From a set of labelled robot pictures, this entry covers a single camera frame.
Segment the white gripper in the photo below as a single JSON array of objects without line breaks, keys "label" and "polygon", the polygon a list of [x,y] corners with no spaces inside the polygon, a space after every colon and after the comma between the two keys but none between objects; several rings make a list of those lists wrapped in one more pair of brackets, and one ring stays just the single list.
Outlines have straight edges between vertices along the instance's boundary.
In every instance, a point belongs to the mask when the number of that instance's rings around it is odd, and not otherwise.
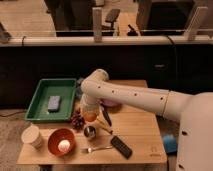
[{"label": "white gripper", "polygon": [[80,100],[80,107],[83,113],[85,112],[99,112],[99,100],[92,96],[83,94]]}]

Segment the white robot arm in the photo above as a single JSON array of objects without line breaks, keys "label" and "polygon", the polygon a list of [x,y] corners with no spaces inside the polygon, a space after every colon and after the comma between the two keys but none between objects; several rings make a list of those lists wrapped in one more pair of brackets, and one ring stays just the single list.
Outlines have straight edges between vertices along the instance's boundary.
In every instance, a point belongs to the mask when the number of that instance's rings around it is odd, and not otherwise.
[{"label": "white robot arm", "polygon": [[113,84],[103,69],[81,83],[81,106],[100,99],[142,108],[179,123],[176,171],[213,171],[213,92],[195,95],[171,90]]}]

